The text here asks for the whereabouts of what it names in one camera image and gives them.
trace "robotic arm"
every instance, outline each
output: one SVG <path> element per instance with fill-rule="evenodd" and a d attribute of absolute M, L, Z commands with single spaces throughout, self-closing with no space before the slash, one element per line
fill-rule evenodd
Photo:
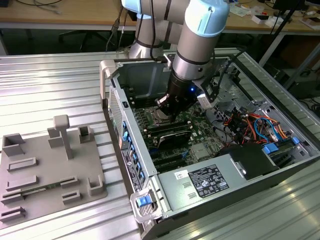
<path fill-rule="evenodd" d="M 174 43 L 175 35 L 179 37 L 167 91 L 156 100 L 158 107 L 174 121 L 197 99 L 202 105 L 210 105 L 217 97 L 219 89 L 211 84 L 214 71 L 208 70 L 219 35 L 226 26 L 229 5 L 224 0 L 156 0 L 152 9 L 151 1 L 122 0 L 124 8 L 140 17 L 137 26 L 141 29 L 138 32 L 137 28 L 136 43 L 129 56 L 149 57 L 150 48 L 153 55 L 160 56 L 159 39 Z M 149 16 L 152 11 L 155 19 Z M 140 25 L 141 14 L 144 26 Z M 153 33 L 150 21 L 155 20 L 158 37 L 150 41 Z"/>

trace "power supply label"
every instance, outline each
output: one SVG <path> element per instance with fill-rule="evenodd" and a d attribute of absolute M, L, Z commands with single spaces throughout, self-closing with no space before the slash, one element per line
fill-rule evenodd
<path fill-rule="evenodd" d="M 203 199 L 229 188 L 215 164 L 191 171 L 188 174 L 198 195 Z"/>

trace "floor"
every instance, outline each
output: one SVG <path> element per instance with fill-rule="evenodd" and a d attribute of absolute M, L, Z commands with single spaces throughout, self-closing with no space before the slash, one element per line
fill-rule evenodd
<path fill-rule="evenodd" d="M 28 39 L 24 29 L 4 29 L 3 41 L 9 55 L 31 55 L 31 54 L 64 54 L 79 53 L 84 34 L 69 35 L 59 42 L 59 34 L 68 30 L 45 30 L 32 29 L 32 39 Z M 100 32 L 104 37 L 109 37 L 109 32 Z M 126 32 L 122 37 L 122 46 L 132 43 L 133 32 Z M 83 52 L 103 52 L 106 43 L 97 37 L 92 37 L 85 45 Z M 117 47 L 110 44 L 110 51 L 115 51 Z"/>
<path fill-rule="evenodd" d="M 32 39 L 28 39 L 24 29 L 3 29 L 3 40 L 9 55 L 30 54 L 63 54 L 79 53 L 84 34 L 69 35 L 59 42 L 59 34 L 67 30 L 32 29 Z M 109 32 L 100 32 L 104 37 L 109 37 Z M 134 32 L 128 31 L 122 37 L 121 47 L 130 45 L 134 41 Z M 218 47 L 247 47 L 248 52 L 256 58 L 261 54 L 261 46 L 256 36 L 246 34 L 222 34 Z M 83 52 L 103 52 L 106 43 L 97 37 L 92 37 L 85 45 Z M 115 51 L 118 47 L 110 44 L 109 51 Z"/>

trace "motherboard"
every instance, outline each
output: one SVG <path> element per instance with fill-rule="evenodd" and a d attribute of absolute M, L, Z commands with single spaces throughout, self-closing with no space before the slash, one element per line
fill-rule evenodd
<path fill-rule="evenodd" d="M 199 104 L 181 113 L 174 122 L 156 106 L 132 111 L 160 173 L 211 159 L 225 146 Z"/>

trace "circuit board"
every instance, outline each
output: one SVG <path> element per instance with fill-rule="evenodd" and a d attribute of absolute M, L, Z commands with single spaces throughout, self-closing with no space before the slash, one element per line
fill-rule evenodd
<path fill-rule="evenodd" d="M 175 123 L 186 122 L 189 140 L 177 147 L 158 149 L 155 137 L 148 135 L 147 129 L 158 126 L 169 126 L 170 121 L 156 106 L 133 109 L 133 115 L 139 126 L 150 156 L 159 172 L 170 171 L 175 167 L 192 165 L 213 158 L 224 147 L 223 142 L 214 132 L 213 126 L 207 121 L 205 112 L 199 104 L 190 107 L 188 111 L 177 116 Z"/>

